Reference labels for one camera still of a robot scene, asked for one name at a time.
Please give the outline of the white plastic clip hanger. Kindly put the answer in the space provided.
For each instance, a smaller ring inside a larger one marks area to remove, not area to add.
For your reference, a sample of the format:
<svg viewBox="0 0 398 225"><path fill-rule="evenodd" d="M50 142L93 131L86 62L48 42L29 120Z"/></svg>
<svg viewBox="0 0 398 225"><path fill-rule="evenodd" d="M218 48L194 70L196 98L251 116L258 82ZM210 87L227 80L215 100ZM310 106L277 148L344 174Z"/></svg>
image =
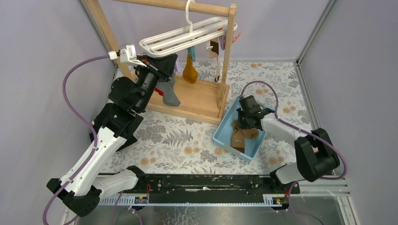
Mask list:
<svg viewBox="0 0 398 225"><path fill-rule="evenodd" d="M152 57L164 57L225 36L232 41L237 29L237 5L222 7L193 0L146 0L143 5L184 11L187 25L140 40L139 45Z"/></svg>

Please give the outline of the mustard yellow sock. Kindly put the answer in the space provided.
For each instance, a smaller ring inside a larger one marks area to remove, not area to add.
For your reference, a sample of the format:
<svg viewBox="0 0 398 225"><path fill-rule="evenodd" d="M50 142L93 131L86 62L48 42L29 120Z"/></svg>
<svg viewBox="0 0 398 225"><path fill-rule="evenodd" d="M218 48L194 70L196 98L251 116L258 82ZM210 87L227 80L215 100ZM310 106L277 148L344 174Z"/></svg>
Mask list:
<svg viewBox="0 0 398 225"><path fill-rule="evenodd" d="M198 79L198 72L193 66L193 61L189 53L187 53L187 61L182 73L183 79L190 84L194 84Z"/></svg>

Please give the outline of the grey sock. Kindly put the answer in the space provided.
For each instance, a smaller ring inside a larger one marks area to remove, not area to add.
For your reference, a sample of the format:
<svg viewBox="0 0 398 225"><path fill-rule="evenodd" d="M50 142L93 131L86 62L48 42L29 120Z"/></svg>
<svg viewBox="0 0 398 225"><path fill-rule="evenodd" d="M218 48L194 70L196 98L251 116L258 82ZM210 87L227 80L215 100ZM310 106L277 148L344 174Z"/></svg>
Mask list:
<svg viewBox="0 0 398 225"><path fill-rule="evenodd" d="M181 102L175 94L174 85L176 81L172 77L168 82L158 83L158 89L163 92L162 101L165 105L178 107Z"/></svg>

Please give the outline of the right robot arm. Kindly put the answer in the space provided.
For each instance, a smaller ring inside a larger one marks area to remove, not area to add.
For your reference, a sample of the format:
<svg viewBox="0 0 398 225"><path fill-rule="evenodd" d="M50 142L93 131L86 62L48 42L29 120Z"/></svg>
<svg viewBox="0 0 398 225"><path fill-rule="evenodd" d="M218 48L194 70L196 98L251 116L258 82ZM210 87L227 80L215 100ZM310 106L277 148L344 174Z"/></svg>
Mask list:
<svg viewBox="0 0 398 225"><path fill-rule="evenodd" d="M295 163L284 165L270 174L269 187L273 192L283 192L294 181L313 182L340 166L338 154L332 149L324 129L308 132L284 122L275 116L275 110L262 108L254 96L239 97L239 104L237 126L240 129L255 128L271 133L295 150Z"/></svg>

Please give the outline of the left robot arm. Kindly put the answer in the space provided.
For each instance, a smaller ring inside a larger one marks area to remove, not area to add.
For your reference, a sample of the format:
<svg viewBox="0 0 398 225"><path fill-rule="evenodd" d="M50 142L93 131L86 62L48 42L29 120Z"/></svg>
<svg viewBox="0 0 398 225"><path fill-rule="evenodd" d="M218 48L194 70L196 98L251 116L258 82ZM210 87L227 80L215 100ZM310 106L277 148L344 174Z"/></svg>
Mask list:
<svg viewBox="0 0 398 225"><path fill-rule="evenodd" d="M175 53L161 58L139 56L136 81L127 77L114 80L108 95L110 102L89 124L90 147L67 174L47 183L47 188L79 217L90 214L100 200L113 194L144 190L144 173L136 166L105 178L99 178L98 174L116 151L137 141L134 132L143 121L141 113L145 112L152 94L160 91L158 83L171 80L177 58Z"/></svg>

